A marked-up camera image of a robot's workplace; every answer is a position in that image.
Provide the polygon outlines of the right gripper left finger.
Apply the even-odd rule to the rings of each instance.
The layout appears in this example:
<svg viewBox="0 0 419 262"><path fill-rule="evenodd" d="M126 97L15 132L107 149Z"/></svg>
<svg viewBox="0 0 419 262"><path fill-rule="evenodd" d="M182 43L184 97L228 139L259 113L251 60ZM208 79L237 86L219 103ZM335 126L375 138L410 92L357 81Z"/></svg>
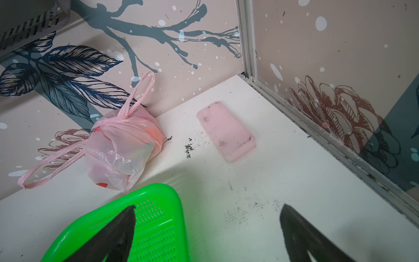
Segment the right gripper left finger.
<svg viewBox="0 0 419 262"><path fill-rule="evenodd" d="M135 226L135 206L131 205L70 255L66 261L126 262L131 252Z"/></svg>

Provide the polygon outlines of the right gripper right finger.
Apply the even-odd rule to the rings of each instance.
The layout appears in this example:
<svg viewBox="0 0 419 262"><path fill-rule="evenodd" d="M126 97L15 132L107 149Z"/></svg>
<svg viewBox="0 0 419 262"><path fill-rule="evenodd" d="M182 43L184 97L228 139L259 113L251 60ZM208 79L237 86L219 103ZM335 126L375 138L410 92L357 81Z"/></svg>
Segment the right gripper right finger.
<svg viewBox="0 0 419 262"><path fill-rule="evenodd" d="M279 221L290 261L310 262L311 258L317 262L353 261L292 206L283 206Z"/></svg>

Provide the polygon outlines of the green plastic basket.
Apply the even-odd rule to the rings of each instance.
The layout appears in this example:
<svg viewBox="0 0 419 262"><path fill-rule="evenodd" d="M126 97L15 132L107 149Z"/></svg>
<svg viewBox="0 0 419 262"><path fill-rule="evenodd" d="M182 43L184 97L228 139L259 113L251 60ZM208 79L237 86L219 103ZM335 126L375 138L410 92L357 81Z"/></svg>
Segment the green plastic basket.
<svg viewBox="0 0 419 262"><path fill-rule="evenodd" d="M151 184L104 205L73 222L50 246L44 262L66 259L101 231L125 208L134 205L136 226L127 262L188 262L183 209L176 191Z"/></svg>

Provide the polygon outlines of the pink plastic bag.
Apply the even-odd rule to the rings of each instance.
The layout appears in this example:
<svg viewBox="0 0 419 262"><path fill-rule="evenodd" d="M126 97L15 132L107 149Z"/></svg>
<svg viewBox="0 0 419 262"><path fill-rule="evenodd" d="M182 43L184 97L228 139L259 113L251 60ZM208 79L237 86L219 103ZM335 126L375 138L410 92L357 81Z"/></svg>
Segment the pink plastic bag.
<svg viewBox="0 0 419 262"><path fill-rule="evenodd" d="M148 82L143 94L137 96L138 88L135 87L121 109L109 112L94 124L87 139L45 157L19 178L19 186L26 190L40 187L85 157L88 176L95 184L121 192L129 191L144 172L147 162L161 152L166 140L159 122L143 106L155 79L155 74L148 72L142 78ZM27 182L39 168L64 156L68 156L68 160L48 178Z"/></svg>

